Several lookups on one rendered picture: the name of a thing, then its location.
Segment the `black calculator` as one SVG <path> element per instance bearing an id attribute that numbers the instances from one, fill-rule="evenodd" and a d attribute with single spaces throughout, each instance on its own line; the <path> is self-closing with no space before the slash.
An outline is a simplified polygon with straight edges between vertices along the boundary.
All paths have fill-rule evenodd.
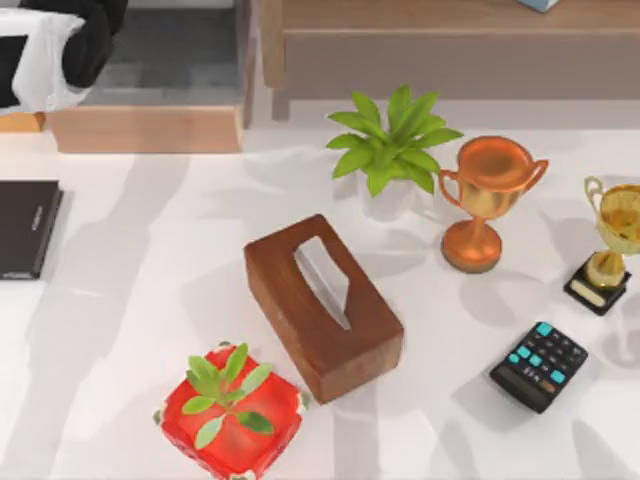
<path id="1" fill-rule="evenodd" d="M 554 402 L 589 356 L 548 322 L 537 322 L 489 372 L 491 380 L 535 413 Z"/>

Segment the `plant in red pot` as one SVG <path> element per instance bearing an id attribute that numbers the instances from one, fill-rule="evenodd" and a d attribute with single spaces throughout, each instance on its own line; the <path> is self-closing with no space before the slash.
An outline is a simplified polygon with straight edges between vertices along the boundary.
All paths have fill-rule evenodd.
<path id="1" fill-rule="evenodd" d="M 222 342 L 188 358 L 185 379 L 153 415 L 165 437 L 214 480 L 262 480 L 300 428 L 308 393 Z"/>

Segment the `bronze trophy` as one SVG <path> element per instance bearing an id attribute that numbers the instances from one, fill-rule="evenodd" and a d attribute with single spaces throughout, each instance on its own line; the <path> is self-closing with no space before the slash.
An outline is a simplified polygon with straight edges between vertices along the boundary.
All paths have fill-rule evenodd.
<path id="1" fill-rule="evenodd" d="M 479 136 L 464 143 L 457 169 L 438 174 L 440 193 L 470 215 L 443 234 L 441 252 L 448 263 L 471 274 L 493 269 L 502 255 L 502 239 L 488 222 L 505 215 L 548 166 L 547 159 L 535 160 L 521 144 L 503 136 Z"/>

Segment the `green plant in white pot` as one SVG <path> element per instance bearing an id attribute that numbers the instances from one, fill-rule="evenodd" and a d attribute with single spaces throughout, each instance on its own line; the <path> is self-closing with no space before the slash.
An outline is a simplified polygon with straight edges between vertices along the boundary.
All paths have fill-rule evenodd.
<path id="1" fill-rule="evenodd" d="M 439 94 L 416 98 L 408 85 L 396 88 L 382 114 L 374 100 L 361 92 L 351 99 L 353 111 L 337 111 L 328 119 L 349 128 L 326 144 L 340 150 L 332 178 L 354 174 L 364 213 L 389 222 L 411 207 L 419 190 L 433 194 L 440 164 L 430 149 L 463 137 L 432 112 Z"/>

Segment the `brown wooden tissue box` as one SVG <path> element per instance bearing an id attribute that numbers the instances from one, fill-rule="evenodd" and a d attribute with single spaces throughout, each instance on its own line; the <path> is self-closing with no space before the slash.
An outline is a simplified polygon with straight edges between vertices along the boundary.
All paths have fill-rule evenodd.
<path id="1" fill-rule="evenodd" d="M 295 250 L 313 238 L 348 277 L 348 329 L 321 304 L 295 262 Z M 323 215 L 248 243 L 244 257 L 254 298 L 319 403 L 398 365 L 403 325 Z"/>

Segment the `gold trophy with black base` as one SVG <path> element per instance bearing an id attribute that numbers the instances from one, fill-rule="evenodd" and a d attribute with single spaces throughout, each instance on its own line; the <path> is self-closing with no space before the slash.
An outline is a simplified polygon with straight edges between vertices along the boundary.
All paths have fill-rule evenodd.
<path id="1" fill-rule="evenodd" d="M 564 291 L 603 316 L 626 292 L 632 277 L 624 258 L 640 255 L 640 184 L 606 188 L 599 178 L 589 176 L 584 191 L 605 248 L 590 255 L 564 284 Z"/>

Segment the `pale wooden drawer front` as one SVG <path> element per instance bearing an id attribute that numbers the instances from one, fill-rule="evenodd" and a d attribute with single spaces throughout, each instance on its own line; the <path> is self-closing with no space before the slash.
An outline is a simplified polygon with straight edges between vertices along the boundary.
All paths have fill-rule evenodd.
<path id="1" fill-rule="evenodd" d="M 46 115 L 58 150 L 78 154 L 237 153 L 238 106 L 89 106 Z"/>

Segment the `black book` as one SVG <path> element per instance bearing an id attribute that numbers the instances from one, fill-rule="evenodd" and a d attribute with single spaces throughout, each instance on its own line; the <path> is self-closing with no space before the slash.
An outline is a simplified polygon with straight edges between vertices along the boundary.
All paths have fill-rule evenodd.
<path id="1" fill-rule="evenodd" d="M 37 280 L 64 191 L 58 180 L 0 181 L 0 280 Z"/>

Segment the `grey pierced drawer inside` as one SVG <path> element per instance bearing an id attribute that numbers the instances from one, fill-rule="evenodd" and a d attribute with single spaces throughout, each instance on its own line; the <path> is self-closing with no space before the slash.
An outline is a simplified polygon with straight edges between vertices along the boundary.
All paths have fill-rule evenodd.
<path id="1" fill-rule="evenodd" d="M 248 0 L 131 0 L 86 106 L 239 104 Z"/>

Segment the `wooden cupboard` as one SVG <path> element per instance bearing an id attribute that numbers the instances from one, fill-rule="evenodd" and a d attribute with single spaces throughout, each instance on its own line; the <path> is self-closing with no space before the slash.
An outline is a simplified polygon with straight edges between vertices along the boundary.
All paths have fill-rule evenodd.
<path id="1" fill-rule="evenodd" d="M 463 128 L 640 130 L 640 0 L 255 0 L 252 31 L 255 128 L 405 84 Z"/>

